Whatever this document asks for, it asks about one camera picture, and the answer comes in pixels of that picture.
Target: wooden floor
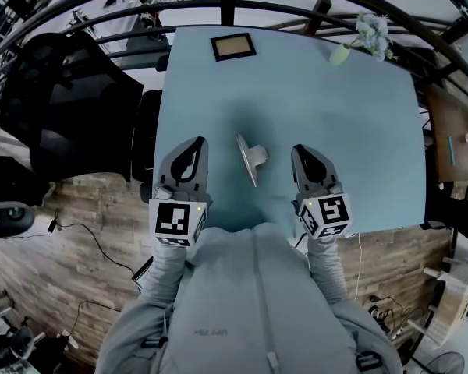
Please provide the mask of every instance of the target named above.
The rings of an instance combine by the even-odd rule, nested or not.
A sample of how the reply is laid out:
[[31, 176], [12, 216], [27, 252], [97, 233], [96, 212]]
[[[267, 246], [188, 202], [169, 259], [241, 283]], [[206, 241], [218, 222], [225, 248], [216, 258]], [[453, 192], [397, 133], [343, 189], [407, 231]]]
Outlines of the wooden floor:
[[[0, 147], [27, 164], [27, 151]], [[96, 234], [113, 259], [137, 270], [151, 256], [147, 204], [140, 201], [139, 184], [126, 184], [118, 175], [84, 175], [57, 184], [52, 196], [37, 212], [34, 229], [43, 235], [55, 210], [63, 225], [84, 223]], [[397, 231], [361, 235], [362, 264], [358, 303], [369, 295], [392, 296], [404, 308], [427, 308], [434, 280], [422, 274], [425, 266], [439, 268], [449, 254], [450, 232], [422, 231], [418, 226]], [[357, 237], [339, 241], [349, 296], [356, 293], [360, 248]], [[35, 328], [55, 336], [71, 330], [78, 305], [88, 299], [121, 309], [137, 296], [131, 273], [102, 256], [91, 235], [81, 226], [56, 230], [45, 237], [0, 240], [0, 288], [16, 303], [20, 315], [29, 316]], [[382, 308], [394, 311], [396, 326], [400, 308], [391, 301]], [[82, 305], [73, 336], [80, 349], [69, 352], [79, 362], [94, 365], [104, 335], [117, 312]], [[421, 310], [413, 318], [421, 317]], [[399, 344], [416, 335], [405, 328]]]

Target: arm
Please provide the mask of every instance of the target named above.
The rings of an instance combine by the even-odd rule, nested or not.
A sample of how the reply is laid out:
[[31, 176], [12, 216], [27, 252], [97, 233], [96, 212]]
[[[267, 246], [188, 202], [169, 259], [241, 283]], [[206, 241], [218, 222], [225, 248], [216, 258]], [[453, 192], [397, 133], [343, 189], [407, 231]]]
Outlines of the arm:
[[321, 289], [336, 319], [355, 341], [356, 354], [373, 351], [381, 356], [383, 367], [366, 373], [401, 373], [399, 354], [383, 330], [368, 312], [347, 299], [345, 276], [336, 238], [309, 240], [307, 255], [310, 275]]
[[96, 373], [146, 373], [157, 348], [142, 348], [143, 340], [159, 340], [165, 310], [176, 298], [186, 261], [186, 249], [156, 245], [154, 262], [143, 279], [139, 298], [130, 302], [109, 330], [97, 360]]

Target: light blue table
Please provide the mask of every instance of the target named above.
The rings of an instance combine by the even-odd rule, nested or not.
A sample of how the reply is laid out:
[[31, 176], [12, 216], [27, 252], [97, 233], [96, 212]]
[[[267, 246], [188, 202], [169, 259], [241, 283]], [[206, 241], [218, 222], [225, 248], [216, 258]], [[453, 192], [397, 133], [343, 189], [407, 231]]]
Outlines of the light blue table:
[[[212, 37], [248, 32], [257, 55], [216, 62]], [[408, 72], [352, 51], [337, 68], [335, 44], [270, 30], [178, 29], [161, 99], [154, 167], [179, 143], [209, 143], [207, 226], [236, 231], [272, 221], [303, 233], [291, 149], [305, 144], [335, 164], [350, 195], [350, 232], [424, 221], [424, 141]], [[267, 147], [251, 184], [236, 142]]]

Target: person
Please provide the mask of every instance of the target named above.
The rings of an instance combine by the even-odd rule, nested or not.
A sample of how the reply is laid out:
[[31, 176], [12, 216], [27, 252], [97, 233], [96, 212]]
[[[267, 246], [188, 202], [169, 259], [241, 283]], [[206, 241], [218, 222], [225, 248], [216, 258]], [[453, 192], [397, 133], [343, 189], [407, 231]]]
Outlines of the person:
[[275, 224], [207, 228], [189, 250], [156, 245], [144, 280], [96, 373], [402, 372], [379, 325], [347, 299], [335, 238], [310, 240], [305, 257]]

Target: flower vase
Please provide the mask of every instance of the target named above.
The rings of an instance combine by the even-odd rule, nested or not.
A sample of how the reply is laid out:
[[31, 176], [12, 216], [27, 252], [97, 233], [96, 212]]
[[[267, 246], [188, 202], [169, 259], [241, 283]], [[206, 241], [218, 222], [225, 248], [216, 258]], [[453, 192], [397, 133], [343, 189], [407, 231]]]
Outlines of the flower vase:
[[341, 43], [332, 53], [331, 57], [329, 57], [329, 63], [331, 66], [338, 66], [342, 64], [350, 54], [350, 48], [346, 47], [343, 43]]

